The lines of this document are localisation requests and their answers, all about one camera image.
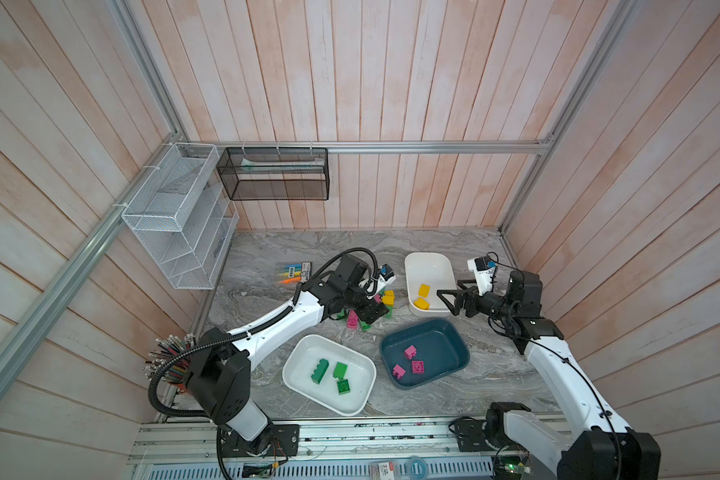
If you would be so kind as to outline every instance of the marble tabletop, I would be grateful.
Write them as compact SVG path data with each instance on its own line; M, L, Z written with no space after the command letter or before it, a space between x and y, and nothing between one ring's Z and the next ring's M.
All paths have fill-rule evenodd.
M372 250L379 264L389 264L397 275L392 285L395 308L367 332L348 330L345 322L326 320L311 327L265 358L251 373L251 398L271 418L336 417L336 414L286 387L282 367L296 343L316 333L370 357L377 369L376 383L364 416L485 415L491 402L522 402L534 412L559 410L541 376L509 339L493 332L484 316L471 319L446 316L470 351L466 368L411 390L392 384L382 363L379 343L389 333L426 319L408 308L405 256L411 252L446 255L457 280L471 278L467 260L493 251L508 264L500 237L492 229L459 230L352 230L241 232L232 239L230 254L206 322L206 330L221 330L251 322L288 300L294 286L275 282L278 263L311 261L319 268L332 256L352 246ZM503 292L509 270L499 270L496 291Z

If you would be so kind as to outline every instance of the pink toy block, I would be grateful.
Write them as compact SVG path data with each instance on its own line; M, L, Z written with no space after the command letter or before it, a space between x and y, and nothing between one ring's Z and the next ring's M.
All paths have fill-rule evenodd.
M407 349L405 349L405 358L407 358L408 360L410 360L410 359L412 359L412 358L415 357L415 356L416 356L416 347L414 347L413 345L411 345L410 347L408 347Z
M392 369L392 374L394 375L394 378L399 380L403 378L403 375L405 375L405 370L403 370L403 367L400 365L395 365Z

